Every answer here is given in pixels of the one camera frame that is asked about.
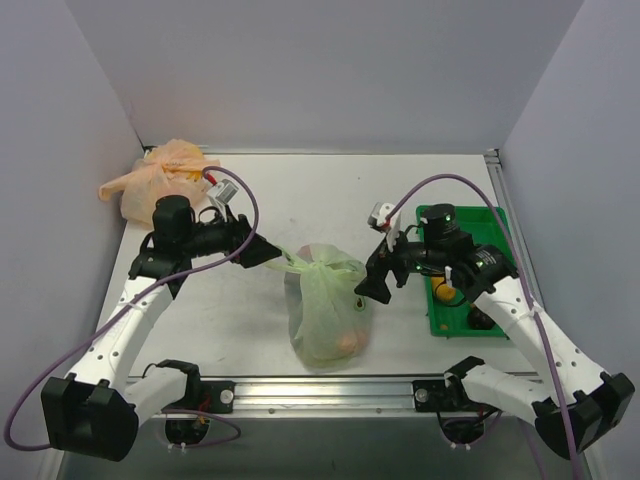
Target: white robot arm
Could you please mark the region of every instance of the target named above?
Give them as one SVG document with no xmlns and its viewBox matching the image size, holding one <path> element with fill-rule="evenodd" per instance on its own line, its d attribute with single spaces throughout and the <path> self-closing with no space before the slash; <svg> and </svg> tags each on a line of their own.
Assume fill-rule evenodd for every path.
<svg viewBox="0 0 640 480">
<path fill-rule="evenodd" d="M 112 318 L 126 305 L 131 309 L 93 342 L 64 378 L 50 377 L 42 389 L 52 447 L 119 461 L 131 449 L 138 428 L 151 416 L 168 405 L 197 409 L 203 401 L 205 387 L 194 364 L 164 360 L 137 383 L 127 386 L 127 380 L 156 321 L 180 291 L 191 259 L 221 252 L 229 255 L 247 240 L 251 227 L 246 217 L 236 219 L 227 205 L 235 191 L 228 180 L 210 191 L 210 208 L 216 215 L 206 223 L 196 221 L 185 197 L 172 195 L 158 201 L 154 231 L 133 261 Z M 256 234 L 232 261 L 250 268 L 280 254 Z M 178 273 L 184 275 L 169 278 Z M 138 298 L 160 279 L 167 283 Z"/>
<path fill-rule="evenodd" d="M 387 207 L 385 211 L 380 210 L 383 206 Z M 378 204 L 369 224 L 374 226 L 371 219 L 384 217 L 388 207 Z M 399 230 L 399 221 L 382 226 L 376 222 L 374 228 L 385 232 L 386 238 L 369 258 L 367 277 L 356 293 L 389 303 L 391 293 L 385 283 L 389 271 L 394 273 L 398 287 L 404 286 L 410 273 L 439 272 L 502 328 L 541 379 L 541 383 L 528 381 L 468 357 L 445 372 L 447 391 L 456 406 L 484 404 L 514 415 L 533 425 L 554 452 L 568 458 L 551 361 L 568 406 L 577 451 L 615 427 L 635 392 L 631 381 L 622 373 L 609 375 L 587 357 L 538 303 L 534 302 L 530 310 L 513 264 L 494 246 L 474 244 L 471 235 L 460 231 L 452 205 L 435 205 L 421 220 L 418 228 L 423 230 L 424 242 L 409 242 Z M 393 232 L 389 225 L 394 225 Z M 550 360 L 534 312 L 539 314 L 549 338 Z"/>
</svg>

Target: green tray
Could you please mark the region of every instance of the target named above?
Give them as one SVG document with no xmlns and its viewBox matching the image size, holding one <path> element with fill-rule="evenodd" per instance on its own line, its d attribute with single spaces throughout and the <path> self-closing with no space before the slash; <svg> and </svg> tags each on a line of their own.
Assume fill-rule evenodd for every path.
<svg viewBox="0 0 640 480">
<path fill-rule="evenodd" d="M 421 205 L 416 209 L 418 222 L 420 221 L 421 213 L 428 207 L 428 205 Z M 497 208 L 497 210 L 508 229 L 509 225 L 504 210 L 501 208 Z M 509 245 L 488 207 L 456 207 L 456 219 L 460 229 L 469 232 L 473 236 L 475 243 L 495 245 L 513 261 Z M 420 239 L 424 240 L 422 230 L 420 230 Z M 434 298 L 429 277 L 425 277 L 425 285 L 427 287 L 428 315 L 432 335 L 439 337 L 506 337 L 502 329 L 497 325 L 491 330 L 473 330 L 467 324 L 467 314 L 471 310 L 468 303 L 457 308 L 446 307 Z M 462 294 L 458 292 L 452 303 L 460 300 L 462 300 Z"/>
</svg>

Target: gray wall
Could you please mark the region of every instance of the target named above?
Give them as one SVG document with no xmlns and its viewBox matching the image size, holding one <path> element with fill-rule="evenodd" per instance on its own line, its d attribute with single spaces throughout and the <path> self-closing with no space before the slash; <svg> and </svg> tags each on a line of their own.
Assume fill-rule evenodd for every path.
<svg viewBox="0 0 640 480">
<path fill-rule="evenodd" d="M 587 0 L 504 147 L 504 170 L 552 316 L 640 385 L 640 2 Z M 637 477 L 636 399 L 603 441 Z"/>
<path fill-rule="evenodd" d="M 0 15 L 0 418 L 95 325 L 123 224 L 97 188 L 141 153 L 62 0 Z M 46 439 L 38 396 L 14 437 Z M 0 478 L 34 478 L 39 454 L 0 443 Z"/>
<path fill-rule="evenodd" d="M 479 153 L 582 0 L 67 0 L 145 144 Z"/>
</svg>

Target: orange plastic bag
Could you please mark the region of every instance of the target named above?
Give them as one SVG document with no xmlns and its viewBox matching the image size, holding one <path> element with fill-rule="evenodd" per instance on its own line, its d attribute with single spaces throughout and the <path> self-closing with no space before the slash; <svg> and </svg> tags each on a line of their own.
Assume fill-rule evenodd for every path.
<svg viewBox="0 0 640 480">
<path fill-rule="evenodd" d="M 133 171 L 105 183 L 98 190 L 98 197 L 108 201 L 121 192 L 120 212 L 127 220 L 151 225 L 156 202 L 166 195 L 184 195 L 191 205 L 202 201 L 211 187 L 202 178 L 202 169 L 220 165 L 209 161 L 200 149 L 184 140 L 171 140 L 154 148 L 145 158 L 136 160 Z"/>
</svg>

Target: table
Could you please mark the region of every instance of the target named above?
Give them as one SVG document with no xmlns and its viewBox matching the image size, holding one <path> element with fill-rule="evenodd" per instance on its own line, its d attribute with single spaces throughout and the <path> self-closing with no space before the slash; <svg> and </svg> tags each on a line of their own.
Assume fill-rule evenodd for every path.
<svg viewBox="0 0 640 480">
<path fill-rule="evenodd" d="M 444 172 L 463 175 L 495 201 L 481 155 L 215 155 L 239 174 L 260 206 L 259 233 L 270 242 L 298 249 L 332 243 L 362 261 L 380 242 L 367 217 L 378 201 L 397 202 L 419 180 Z M 424 188 L 403 209 L 403 224 L 418 205 L 450 202 L 481 205 L 465 185 L 445 180 Z M 231 204 L 251 217 L 243 194 Z M 105 298 L 100 324 L 113 311 L 140 243 L 148 232 L 129 222 Z M 194 265 L 211 262 L 198 259 Z M 336 371 L 306 369 L 289 343 L 283 274 L 225 264 L 190 276 L 162 315 L 138 356 L 131 376 L 149 363 L 174 358 L 196 363 L 207 377 L 285 377 L 308 375 L 383 376 L 441 374 L 468 355 L 513 373 L 531 372 L 524 357 L 505 339 L 431 336 L 424 281 L 411 276 L 403 289 L 388 279 L 389 305 L 375 305 L 371 344 Z"/>
</svg>

